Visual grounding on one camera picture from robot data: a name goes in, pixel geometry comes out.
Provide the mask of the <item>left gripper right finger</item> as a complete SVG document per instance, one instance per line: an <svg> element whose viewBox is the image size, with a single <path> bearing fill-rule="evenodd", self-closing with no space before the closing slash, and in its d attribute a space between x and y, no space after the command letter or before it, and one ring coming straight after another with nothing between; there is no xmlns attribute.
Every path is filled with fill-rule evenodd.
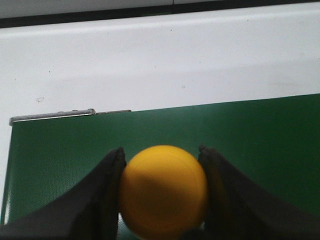
<svg viewBox="0 0 320 240"><path fill-rule="evenodd" d="M206 240L318 240L320 219L250 180L214 148L199 148L207 179Z"/></svg>

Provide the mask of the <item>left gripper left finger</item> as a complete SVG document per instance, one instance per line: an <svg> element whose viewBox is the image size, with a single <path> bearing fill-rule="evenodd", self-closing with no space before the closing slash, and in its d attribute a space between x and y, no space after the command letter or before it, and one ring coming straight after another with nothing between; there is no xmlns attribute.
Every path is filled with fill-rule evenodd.
<svg viewBox="0 0 320 240"><path fill-rule="evenodd" d="M66 193L0 228L2 240L115 240L123 148L111 150Z"/></svg>

